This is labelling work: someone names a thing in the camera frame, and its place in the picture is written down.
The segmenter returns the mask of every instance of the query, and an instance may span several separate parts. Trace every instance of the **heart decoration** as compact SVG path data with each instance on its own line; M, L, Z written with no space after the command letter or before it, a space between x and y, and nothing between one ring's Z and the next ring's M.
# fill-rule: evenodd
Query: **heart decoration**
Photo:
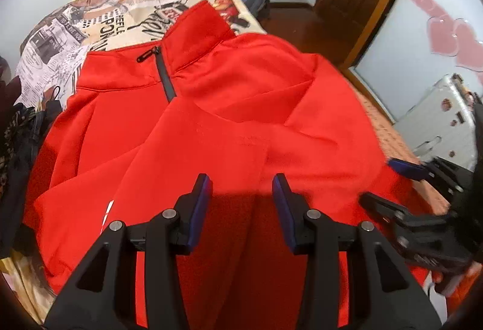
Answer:
M458 41L456 64L474 71L483 71L483 43L476 40L471 25L462 19L455 21L455 35Z
M453 20L449 16L432 17L427 22L431 52L444 56L456 56L458 39L453 33Z

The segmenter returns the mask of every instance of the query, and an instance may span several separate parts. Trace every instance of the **wooden floor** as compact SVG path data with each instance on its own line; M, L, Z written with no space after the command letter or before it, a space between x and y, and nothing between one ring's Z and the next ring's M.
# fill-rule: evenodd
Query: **wooden floor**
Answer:
M291 42L302 52L319 53L335 66L344 61L352 47L335 34L334 24L326 23L309 8L271 8L270 17L260 23L268 33Z

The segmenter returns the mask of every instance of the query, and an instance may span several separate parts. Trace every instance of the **red jacket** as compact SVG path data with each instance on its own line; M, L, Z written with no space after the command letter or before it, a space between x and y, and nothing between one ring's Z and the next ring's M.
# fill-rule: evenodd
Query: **red jacket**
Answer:
M178 95L170 104L155 57L136 62L153 46ZM354 225L368 219L357 204L364 190L417 201L327 60L270 35L235 37L202 2L162 41L88 54L38 155L25 222L59 292L102 228L150 220L207 173L213 199L200 244L178 259L191 328L293 330L306 258L283 242L271 198L278 172L311 207ZM346 273L342 261L341 324ZM136 298L146 325L141 254Z

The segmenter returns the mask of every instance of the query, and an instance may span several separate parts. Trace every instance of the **newspaper print bedspread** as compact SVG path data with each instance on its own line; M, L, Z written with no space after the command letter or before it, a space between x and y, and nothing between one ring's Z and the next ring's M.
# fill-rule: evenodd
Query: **newspaper print bedspread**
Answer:
M52 95L66 107L88 51L162 39L201 0L76 0L46 16L20 47L19 102L43 109ZM235 33L265 33L241 0L208 0Z

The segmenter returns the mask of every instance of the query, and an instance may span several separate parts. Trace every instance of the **baseboard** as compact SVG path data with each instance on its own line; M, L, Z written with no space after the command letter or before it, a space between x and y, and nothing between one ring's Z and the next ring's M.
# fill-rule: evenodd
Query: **baseboard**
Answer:
M270 2L271 9L309 9L313 6L307 2Z
M364 96L369 99L372 105L375 106L379 110L379 112L381 112L387 118L387 120L390 121L391 124L395 123L395 119L388 111L386 106L381 102L377 94L373 92L373 90L366 83L366 81L364 81L364 79L362 79L362 77L357 73L354 67L349 67L348 69L341 70L341 72L358 91L360 91Z

